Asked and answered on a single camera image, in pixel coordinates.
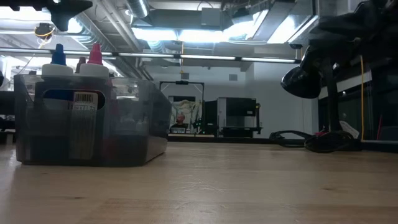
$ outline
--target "ceiling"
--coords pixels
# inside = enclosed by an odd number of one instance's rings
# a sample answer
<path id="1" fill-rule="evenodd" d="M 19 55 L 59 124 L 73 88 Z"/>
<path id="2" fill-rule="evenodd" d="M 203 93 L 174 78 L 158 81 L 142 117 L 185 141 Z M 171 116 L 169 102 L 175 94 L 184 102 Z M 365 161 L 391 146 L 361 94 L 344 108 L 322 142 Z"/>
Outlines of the ceiling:
<path id="1" fill-rule="evenodd" d="M 130 26 L 130 16 L 125 12 L 127 7 L 125 5 L 125 0 L 110 1 L 114 4 L 114 8 L 117 9 L 119 15 L 124 19 L 127 26 Z M 243 0 L 220 0 L 220 1 L 210 1 L 210 2 L 200 2 L 200 1 L 187 1 L 187 0 L 149 0 L 149 4 L 152 9 L 178 9 L 178 10 L 201 10 L 203 7 L 221 7 L 230 5 L 245 5 L 250 1 Z M 325 14 L 336 13 L 337 3 L 339 1 L 328 0 L 322 1 L 320 8 Z M 326 6 L 334 6 L 334 9 L 328 9 Z M 119 52 L 132 52 L 134 51 L 131 46 L 123 39 L 121 34 L 115 28 L 106 14 L 98 7 L 98 1 L 93 1 L 93 7 L 84 12 L 87 17 L 92 21 L 92 25 L 97 27 L 100 32 L 104 34 L 106 39 L 109 40 L 110 44 L 113 45 Z M 289 15 L 297 16 L 307 16 L 312 13 L 312 0 L 297 0 L 296 5 L 292 8 Z M 9 19 L 0 19 L 1 30 L 33 30 L 39 22 L 31 19 L 29 21 L 17 21 Z M 301 44 L 306 43 L 306 38 L 298 38 L 297 41 Z M 62 35 L 56 35 L 52 42 L 45 45 L 45 49 L 54 49 L 56 43 L 62 43 L 65 49 L 68 50 L 86 50 L 87 46 L 82 45 L 76 38 L 67 37 Z M 19 35 L 9 35 L 0 33 L 0 44 L 7 47 L 23 47 L 23 48 L 37 48 L 37 38 L 33 33 L 30 34 L 19 34 Z M 144 49 L 144 51 L 150 51 L 147 42 L 144 40 L 138 40 L 139 48 Z M 173 41 L 164 41 L 166 49 L 171 51 L 180 52 L 182 46 L 176 44 Z M 195 55 L 233 55 L 233 56 L 253 56 L 253 57 L 276 57 L 276 58 L 295 58 L 300 57 L 300 54 L 289 47 L 288 44 L 250 44 L 248 43 L 230 43 L 230 42 L 220 42 L 220 43 L 185 43 L 184 50 L 185 54 L 195 54 Z M 176 63 L 167 63 L 165 60 L 144 60 L 144 64 L 147 66 L 171 66 L 178 65 Z M 223 62 L 216 60 L 184 60 L 183 66 L 193 66 L 193 67 L 237 67 L 245 71 L 249 67 L 249 63 L 243 62 Z"/>

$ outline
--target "red bottle cap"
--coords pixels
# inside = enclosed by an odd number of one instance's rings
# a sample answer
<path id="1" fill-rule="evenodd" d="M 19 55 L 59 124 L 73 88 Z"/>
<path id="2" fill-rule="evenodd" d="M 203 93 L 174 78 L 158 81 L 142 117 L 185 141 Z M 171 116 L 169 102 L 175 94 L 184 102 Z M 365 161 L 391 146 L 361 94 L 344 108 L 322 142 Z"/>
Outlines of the red bottle cap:
<path id="1" fill-rule="evenodd" d="M 90 52 L 90 57 L 88 58 L 87 63 L 93 63 L 97 65 L 103 65 L 102 64 L 102 54 L 101 54 L 101 46 L 100 44 L 94 44 L 93 48 Z"/>

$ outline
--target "white wall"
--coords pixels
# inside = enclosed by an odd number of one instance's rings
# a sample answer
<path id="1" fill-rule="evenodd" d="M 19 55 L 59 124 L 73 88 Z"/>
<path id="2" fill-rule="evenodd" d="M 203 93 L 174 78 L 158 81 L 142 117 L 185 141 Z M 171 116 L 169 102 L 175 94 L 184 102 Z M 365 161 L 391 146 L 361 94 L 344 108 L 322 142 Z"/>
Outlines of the white wall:
<path id="1" fill-rule="evenodd" d="M 313 133 L 318 128 L 317 100 L 305 100 L 286 92 L 280 85 L 282 77 L 297 65 L 254 63 L 246 73 L 246 97 L 256 98 L 261 104 L 261 135 L 281 130 Z"/>
<path id="2" fill-rule="evenodd" d="M 180 67 L 161 68 L 158 66 L 147 67 L 147 71 L 154 78 L 154 83 L 159 86 L 160 81 L 181 80 Z M 205 101 L 216 100 L 218 97 L 244 97 L 245 73 L 240 68 L 212 67 L 185 67 L 184 72 L 190 74 L 188 81 L 205 83 Z M 237 74 L 238 81 L 229 81 L 229 74 Z M 193 85 L 170 84 L 164 91 L 165 96 L 195 96 L 201 100 L 201 93 Z"/>

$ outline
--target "wooden table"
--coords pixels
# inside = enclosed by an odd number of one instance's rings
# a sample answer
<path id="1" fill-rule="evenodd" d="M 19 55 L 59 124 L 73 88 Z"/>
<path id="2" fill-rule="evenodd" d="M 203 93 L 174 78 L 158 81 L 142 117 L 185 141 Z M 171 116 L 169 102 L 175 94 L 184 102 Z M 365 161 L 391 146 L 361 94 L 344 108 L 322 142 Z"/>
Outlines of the wooden table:
<path id="1" fill-rule="evenodd" d="M 398 155 L 170 142 L 144 167 L 22 166 L 0 149 L 0 223 L 397 223 Z"/>

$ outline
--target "barcode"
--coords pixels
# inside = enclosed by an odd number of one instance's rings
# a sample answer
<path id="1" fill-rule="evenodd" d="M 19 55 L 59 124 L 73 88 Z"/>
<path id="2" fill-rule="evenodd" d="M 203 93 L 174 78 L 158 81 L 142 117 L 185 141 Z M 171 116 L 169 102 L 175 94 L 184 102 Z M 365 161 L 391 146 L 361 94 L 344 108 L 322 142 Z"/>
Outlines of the barcode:
<path id="1" fill-rule="evenodd" d="M 93 102 L 93 95 L 91 94 L 76 94 L 75 102 Z"/>

